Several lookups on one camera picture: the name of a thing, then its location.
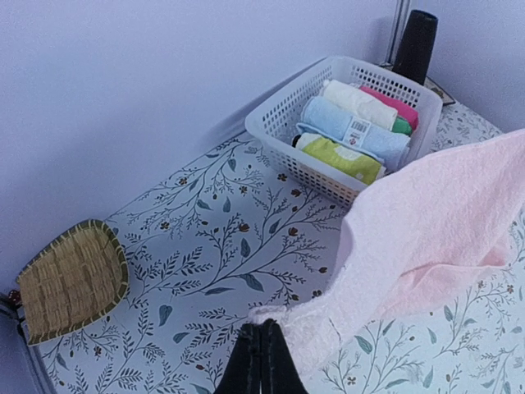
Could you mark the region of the pink towel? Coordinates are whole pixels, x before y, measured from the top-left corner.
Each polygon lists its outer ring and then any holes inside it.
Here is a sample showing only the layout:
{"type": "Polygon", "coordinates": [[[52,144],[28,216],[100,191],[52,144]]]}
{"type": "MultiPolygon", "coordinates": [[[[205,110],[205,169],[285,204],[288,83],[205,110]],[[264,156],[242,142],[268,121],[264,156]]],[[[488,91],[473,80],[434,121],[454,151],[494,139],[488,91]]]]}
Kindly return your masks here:
{"type": "Polygon", "coordinates": [[[358,195],[319,297],[249,320],[275,320],[307,375],[373,319],[443,305],[503,267],[523,204],[523,131],[429,154],[358,195]]]}

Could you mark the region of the white plastic basket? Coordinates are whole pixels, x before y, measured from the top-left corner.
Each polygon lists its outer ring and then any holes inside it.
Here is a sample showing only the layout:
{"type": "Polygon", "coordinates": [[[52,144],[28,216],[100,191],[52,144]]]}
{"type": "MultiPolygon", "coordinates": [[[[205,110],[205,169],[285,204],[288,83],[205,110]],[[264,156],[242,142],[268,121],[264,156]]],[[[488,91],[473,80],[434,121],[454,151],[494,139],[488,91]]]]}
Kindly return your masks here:
{"type": "Polygon", "coordinates": [[[383,177],[429,153],[441,109],[438,95],[412,80],[352,57],[331,56],[259,104],[245,118],[245,128],[262,142],[277,171],[350,206],[373,178],[348,175],[308,154],[312,140],[324,137],[349,150],[352,158],[371,158],[383,177]],[[408,105],[418,125],[411,135],[397,134],[330,103],[326,87],[333,81],[368,87],[408,105]]]}

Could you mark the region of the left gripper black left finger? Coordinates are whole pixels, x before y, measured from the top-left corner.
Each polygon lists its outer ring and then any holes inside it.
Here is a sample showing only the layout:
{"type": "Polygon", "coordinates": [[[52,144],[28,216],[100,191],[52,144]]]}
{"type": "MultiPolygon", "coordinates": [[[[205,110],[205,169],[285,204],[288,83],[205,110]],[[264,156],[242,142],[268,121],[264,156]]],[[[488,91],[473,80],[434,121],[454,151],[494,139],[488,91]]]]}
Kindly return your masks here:
{"type": "Polygon", "coordinates": [[[259,394],[261,388],[261,332],[242,325],[233,351],[214,394],[259,394]]]}

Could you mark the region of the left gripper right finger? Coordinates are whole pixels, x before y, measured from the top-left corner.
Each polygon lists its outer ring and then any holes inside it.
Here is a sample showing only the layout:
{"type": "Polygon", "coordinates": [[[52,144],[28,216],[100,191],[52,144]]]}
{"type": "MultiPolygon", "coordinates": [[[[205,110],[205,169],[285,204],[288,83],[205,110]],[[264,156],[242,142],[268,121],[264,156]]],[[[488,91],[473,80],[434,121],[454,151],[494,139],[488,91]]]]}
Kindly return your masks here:
{"type": "Polygon", "coordinates": [[[261,330],[261,393],[307,394],[279,324],[268,319],[261,330]]]}

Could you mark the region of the cream white towel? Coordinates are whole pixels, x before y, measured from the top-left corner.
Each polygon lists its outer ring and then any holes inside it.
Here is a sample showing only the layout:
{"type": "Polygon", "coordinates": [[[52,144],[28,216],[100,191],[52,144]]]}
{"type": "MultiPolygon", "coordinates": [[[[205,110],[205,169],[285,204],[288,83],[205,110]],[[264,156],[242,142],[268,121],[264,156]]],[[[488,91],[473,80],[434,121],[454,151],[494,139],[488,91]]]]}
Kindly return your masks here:
{"type": "Polygon", "coordinates": [[[392,130],[398,111],[357,87],[338,80],[324,80],[319,95],[383,129],[392,130]]]}

